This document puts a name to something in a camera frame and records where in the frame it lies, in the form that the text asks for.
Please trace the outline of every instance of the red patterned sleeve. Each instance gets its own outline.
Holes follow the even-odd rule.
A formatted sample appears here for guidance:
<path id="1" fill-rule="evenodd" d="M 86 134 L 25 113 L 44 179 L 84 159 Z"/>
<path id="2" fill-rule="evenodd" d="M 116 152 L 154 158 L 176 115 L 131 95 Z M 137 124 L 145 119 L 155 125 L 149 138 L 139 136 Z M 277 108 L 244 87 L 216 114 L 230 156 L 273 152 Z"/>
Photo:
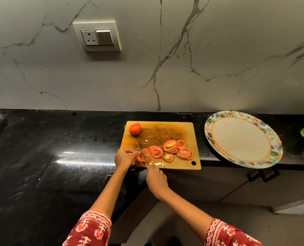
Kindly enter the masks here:
<path id="1" fill-rule="evenodd" d="M 206 234 L 204 246 L 263 246 L 241 230 L 214 219 Z"/>
<path id="2" fill-rule="evenodd" d="M 111 224 L 110 218 L 104 212 L 86 211 L 62 246 L 106 246 L 109 241 Z"/>

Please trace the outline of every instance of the knife blade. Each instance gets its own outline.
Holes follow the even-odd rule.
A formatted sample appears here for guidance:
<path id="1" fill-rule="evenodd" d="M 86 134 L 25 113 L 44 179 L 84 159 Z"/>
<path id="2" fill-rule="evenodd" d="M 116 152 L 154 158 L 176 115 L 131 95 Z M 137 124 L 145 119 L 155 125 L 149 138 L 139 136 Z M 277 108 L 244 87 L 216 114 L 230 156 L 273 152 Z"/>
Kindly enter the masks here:
<path id="1" fill-rule="evenodd" d="M 145 155 L 143 154 L 142 150 L 141 150 L 141 147 L 138 145 L 138 148 L 140 149 L 141 151 L 141 154 L 143 155 L 144 159 L 146 160 L 146 163 L 149 165 L 149 162 L 147 161 Z"/>

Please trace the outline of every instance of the wooden cutting board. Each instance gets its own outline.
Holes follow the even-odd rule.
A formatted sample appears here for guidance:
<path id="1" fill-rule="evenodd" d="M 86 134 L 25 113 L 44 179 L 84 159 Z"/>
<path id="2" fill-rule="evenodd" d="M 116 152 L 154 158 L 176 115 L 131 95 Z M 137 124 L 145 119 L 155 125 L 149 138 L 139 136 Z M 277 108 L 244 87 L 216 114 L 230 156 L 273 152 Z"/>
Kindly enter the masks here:
<path id="1" fill-rule="evenodd" d="M 129 127 L 134 123 L 140 123 L 142 126 L 141 132 L 137 136 L 133 136 L 129 132 Z M 162 145 L 168 140 L 179 139 L 187 141 L 187 147 L 189 147 L 194 153 L 194 158 L 192 160 L 179 158 L 175 154 L 174 160 L 171 163 L 163 161 L 162 158 L 154 159 L 152 156 L 148 159 L 148 162 L 154 163 L 160 168 L 200 170 L 201 163 L 193 123 L 128 121 L 120 148 L 139 151 L 136 141 L 140 145 L 141 149 L 143 149 L 152 145 L 162 147 Z M 135 166 L 147 167 L 147 164 L 137 163 Z"/>

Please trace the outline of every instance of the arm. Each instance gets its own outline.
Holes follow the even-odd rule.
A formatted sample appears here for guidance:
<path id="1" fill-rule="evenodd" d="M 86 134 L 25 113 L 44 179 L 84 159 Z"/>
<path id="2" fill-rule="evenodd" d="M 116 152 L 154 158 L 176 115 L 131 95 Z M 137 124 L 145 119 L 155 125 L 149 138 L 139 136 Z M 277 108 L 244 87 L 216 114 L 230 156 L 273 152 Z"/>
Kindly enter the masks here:
<path id="1" fill-rule="evenodd" d="M 236 229 L 219 219 L 213 219 L 207 213 L 174 193 L 168 187 L 166 175 L 154 164 L 151 164 L 148 167 L 146 182 L 150 191 L 181 216 L 198 237 L 205 242 L 205 246 L 262 245 L 239 229 Z"/>
<path id="2" fill-rule="evenodd" d="M 111 215 L 130 165 L 137 151 L 120 149 L 115 155 L 116 170 L 92 207 L 72 229 L 62 246 L 105 246 L 111 230 Z"/>

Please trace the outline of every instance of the granite countertop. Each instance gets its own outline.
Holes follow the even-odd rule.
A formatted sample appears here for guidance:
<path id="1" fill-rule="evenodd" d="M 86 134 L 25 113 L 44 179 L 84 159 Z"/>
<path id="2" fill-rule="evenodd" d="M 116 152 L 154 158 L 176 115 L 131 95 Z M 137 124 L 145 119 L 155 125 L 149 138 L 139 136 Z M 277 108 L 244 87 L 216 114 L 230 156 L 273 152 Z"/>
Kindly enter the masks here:
<path id="1" fill-rule="evenodd" d="M 114 172 L 113 155 L 129 120 L 192 122 L 202 166 L 239 167 L 206 141 L 204 123 L 211 114 L 0 110 L 0 245 L 11 240 L 61 245 Z M 304 170 L 299 133 L 304 115 L 255 116 L 283 142 L 284 156 L 275 167 Z M 67 160 L 86 164 L 62 164 Z M 145 187 L 145 179 L 146 169 L 129 170 L 113 221 Z"/>

